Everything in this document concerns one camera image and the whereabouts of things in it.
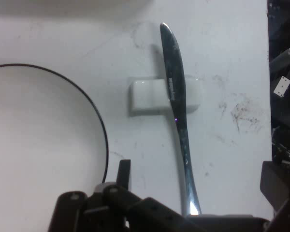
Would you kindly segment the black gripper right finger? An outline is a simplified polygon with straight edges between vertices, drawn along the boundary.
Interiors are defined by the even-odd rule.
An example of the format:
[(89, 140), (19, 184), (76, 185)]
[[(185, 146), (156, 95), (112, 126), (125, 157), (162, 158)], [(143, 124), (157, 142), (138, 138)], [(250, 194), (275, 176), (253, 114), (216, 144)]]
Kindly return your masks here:
[(274, 209), (266, 232), (290, 232), (290, 164), (264, 161), (260, 190)]

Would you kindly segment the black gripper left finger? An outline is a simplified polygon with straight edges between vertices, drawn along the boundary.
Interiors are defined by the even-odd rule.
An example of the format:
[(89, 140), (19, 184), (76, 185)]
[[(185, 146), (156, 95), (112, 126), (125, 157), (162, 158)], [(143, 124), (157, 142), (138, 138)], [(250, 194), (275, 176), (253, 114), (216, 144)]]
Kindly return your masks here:
[(115, 182), (61, 194), (50, 221), (51, 232), (199, 232), (196, 224), (152, 199), (128, 190), (131, 162), (119, 162)]

